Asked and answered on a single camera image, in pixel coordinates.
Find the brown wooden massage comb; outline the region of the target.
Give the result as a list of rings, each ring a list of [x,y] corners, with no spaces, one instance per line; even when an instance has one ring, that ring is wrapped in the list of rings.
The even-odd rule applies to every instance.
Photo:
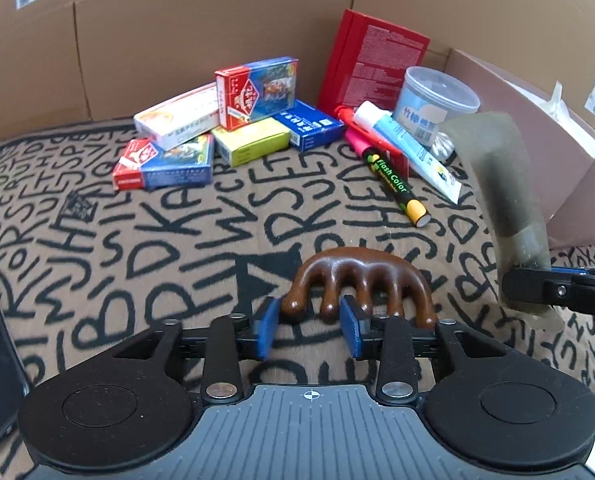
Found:
[[[281,313],[297,323],[306,315],[309,291],[314,284],[323,286],[319,316],[332,323],[341,317],[344,286],[355,288],[360,310],[373,311],[372,295],[382,286],[387,294],[386,311],[403,316],[403,301],[410,298],[416,307],[416,322],[421,328],[437,324],[437,315],[429,283],[411,263],[389,252],[362,247],[337,247],[318,252],[297,270],[288,293],[281,300]]]

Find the clear bag with dark item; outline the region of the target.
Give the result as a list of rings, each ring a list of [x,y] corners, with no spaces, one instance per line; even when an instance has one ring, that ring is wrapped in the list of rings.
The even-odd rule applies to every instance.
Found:
[[[442,132],[467,170],[491,233],[498,278],[516,266],[549,270],[545,218],[513,118],[500,112],[465,115],[444,122]]]

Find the pink black Flash Color marker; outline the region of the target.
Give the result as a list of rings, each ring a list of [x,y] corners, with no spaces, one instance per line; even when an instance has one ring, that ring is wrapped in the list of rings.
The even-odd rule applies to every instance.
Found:
[[[396,205],[412,224],[416,228],[426,226],[431,220],[431,214],[413,194],[406,178],[355,129],[348,127],[344,136],[356,154],[386,186]]]

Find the white blue toothpaste tube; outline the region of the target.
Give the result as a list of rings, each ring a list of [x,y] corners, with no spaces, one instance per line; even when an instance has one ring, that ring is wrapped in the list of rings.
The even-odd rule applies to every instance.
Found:
[[[443,193],[451,203],[458,203],[461,183],[408,131],[401,127],[389,112],[365,101],[355,111],[354,122],[367,131],[378,133],[395,148],[401,150],[419,176],[433,185],[437,191]]]

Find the pink cardboard storage box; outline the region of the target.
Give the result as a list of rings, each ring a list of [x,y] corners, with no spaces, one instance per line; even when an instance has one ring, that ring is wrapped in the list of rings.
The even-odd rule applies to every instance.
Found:
[[[482,112],[505,112],[520,129],[549,246],[595,244],[595,130],[567,107],[560,87],[546,93],[460,50],[450,52],[445,72],[474,90]]]

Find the patterned letter rug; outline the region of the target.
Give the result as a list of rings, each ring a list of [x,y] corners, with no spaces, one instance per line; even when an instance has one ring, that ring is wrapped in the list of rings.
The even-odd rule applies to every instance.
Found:
[[[162,318],[186,327],[284,294],[320,250],[393,252],[429,281],[436,311],[580,380],[595,394],[595,321],[563,311],[535,330],[500,307],[493,244],[465,188],[449,203],[420,180],[417,229],[342,142],[231,168],[204,188],[118,192],[128,120],[0,144],[0,306],[27,375],[43,380]]]

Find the red blue flat card box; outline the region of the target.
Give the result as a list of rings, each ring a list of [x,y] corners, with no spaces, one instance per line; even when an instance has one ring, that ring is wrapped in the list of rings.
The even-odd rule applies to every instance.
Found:
[[[210,133],[164,151],[148,139],[131,140],[112,172],[115,190],[201,186],[212,182],[214,140]]]

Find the yellow green small box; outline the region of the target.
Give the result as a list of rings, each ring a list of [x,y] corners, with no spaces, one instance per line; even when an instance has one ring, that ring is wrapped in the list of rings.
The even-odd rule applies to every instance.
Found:
[[[212,129],[217,153],[230,167],[285,150],[290,144],[290,129],[274,118],[252,122],[233,131]]]

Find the white medicine box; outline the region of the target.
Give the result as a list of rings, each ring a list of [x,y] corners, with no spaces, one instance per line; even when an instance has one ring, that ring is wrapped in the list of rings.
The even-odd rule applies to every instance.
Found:
[[[215,82],[174,96],[134,115],[137,131],[164,151],[219,125]]]

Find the blue medicine box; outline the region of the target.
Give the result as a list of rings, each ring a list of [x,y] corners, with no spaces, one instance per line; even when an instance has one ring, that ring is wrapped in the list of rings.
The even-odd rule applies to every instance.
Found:
[[[273,118],[288,128],[290,144],[300,152],[340,140],[346,129],[344,122],[299,100]]]

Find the red tube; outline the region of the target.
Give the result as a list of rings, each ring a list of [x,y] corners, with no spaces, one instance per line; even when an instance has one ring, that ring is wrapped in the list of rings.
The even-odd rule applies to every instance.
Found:
[[[355,152],[361,155],[368,146],[376,148],[404,178],[408,179],[409,162],[404,153],[378,133],[358,126],[354,122],[354,114],[352,107],[339,105],[334,108],[334,116],[346,126],[344,138],[352,145]]]

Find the clear cotton swab jar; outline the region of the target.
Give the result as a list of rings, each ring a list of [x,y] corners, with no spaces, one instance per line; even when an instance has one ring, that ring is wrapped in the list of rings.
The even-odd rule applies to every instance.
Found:
[[[442,124],[475,114],[480,106],[479,96],[459,79],[433,68],[411,66],[392,116],[435,158],[449,164],[456,152]]]

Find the red blue playing card box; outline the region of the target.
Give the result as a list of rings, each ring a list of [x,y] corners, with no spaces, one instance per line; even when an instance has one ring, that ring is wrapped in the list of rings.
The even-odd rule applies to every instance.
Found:
[[[295,104],[297,66],[291,56],[216,70],[219,125],[233,131]]]

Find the red flat book box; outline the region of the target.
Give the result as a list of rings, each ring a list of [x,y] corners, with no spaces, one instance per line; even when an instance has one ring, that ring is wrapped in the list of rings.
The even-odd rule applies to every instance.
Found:
[[[342,105],[370,101],[393,110],[406,70],[421,63],[430,39],[414,30],[347,9],[337,31],[317,107],[329,115]]]

